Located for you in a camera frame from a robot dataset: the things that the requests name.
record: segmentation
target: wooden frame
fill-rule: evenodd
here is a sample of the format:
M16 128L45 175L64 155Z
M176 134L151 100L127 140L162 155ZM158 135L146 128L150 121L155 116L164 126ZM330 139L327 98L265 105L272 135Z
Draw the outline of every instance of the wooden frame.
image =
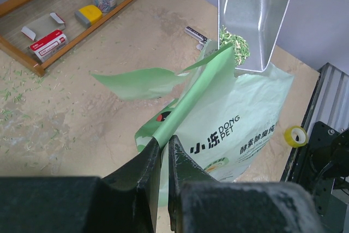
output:
M8 14L9 12L13 11L14 9L20 7L21 5L27 3L30 0L11 0L7 1L3 4L0 4L0 17ZM9 56L11 56L13 59L20 62L22 65L30 69L32 72L37 74L38 76L43 76L45 74L45 69L48 68L50 65L52 65L56 60L58 60L61 56L63 56L65 53L67 53L72 47L74 47L76 44L78 44L80 41L82 41L85 37L87 37L89 34L91 34L93 31L95 31L98 27L100 27L104 22L106 22L108 19L113 17L116 13L118 13L120 10L122 10L124 7L126 7L129 3L131 3L133 0L125 0L120 5L118 5L116 8L114 8L112 11L110 11L108 14L106 14L101 20L99 20L97 23L92 25L90 28L82 32L80 35L78 35L75 39L73 39L68 45L66 45L64 48L59 50L56 54L54 54L52 57L50 57L47 61L45 61L43 64L38 64L34 59L24 54L22 51L17 49L14 45L12 45L10 42L5 40L3 37L0 36L0 49L7 53Z

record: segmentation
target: small cardboard box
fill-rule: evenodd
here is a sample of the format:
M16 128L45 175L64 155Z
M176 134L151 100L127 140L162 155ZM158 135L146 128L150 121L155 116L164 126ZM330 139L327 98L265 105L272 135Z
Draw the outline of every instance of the small cardboard box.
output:
M65 22L56 13L46 14L24 26L22 33L35 41L28 47L29 53L39 58L40 62L45 62L68 43L63 29Z

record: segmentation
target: tabletop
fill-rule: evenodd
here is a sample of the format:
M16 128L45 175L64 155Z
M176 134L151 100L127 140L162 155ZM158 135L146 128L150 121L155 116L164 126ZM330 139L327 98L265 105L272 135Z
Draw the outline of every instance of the tabletop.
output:
M216 7L205 0L135 0L42 79L1 52L0 175L103 177L137 155L135 132L179 97L183 85L160 99L122 101L91 74L179 71L193 64L199 51L186 26L216 39ZM281 178L291 151L283 132L301 124L318 79L318 72L279 47L272 62L294 82L275 134L238 181ZM171 232L167 207L159 208L158 232Z

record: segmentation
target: metal scoop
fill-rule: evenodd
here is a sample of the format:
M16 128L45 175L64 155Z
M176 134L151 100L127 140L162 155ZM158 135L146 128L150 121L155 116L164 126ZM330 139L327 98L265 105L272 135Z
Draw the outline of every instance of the metal scoop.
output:
M250 57L240 70L263 72L269 64L290 0L218 0L218 39L225 27L243 37Z

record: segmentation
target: tape roll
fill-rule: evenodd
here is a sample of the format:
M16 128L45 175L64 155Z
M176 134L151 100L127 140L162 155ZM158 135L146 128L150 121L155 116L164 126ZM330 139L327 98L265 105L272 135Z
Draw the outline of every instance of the tape roll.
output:
M286 129L284 137L291 147L303 147L308 143L306 131L299 126Z

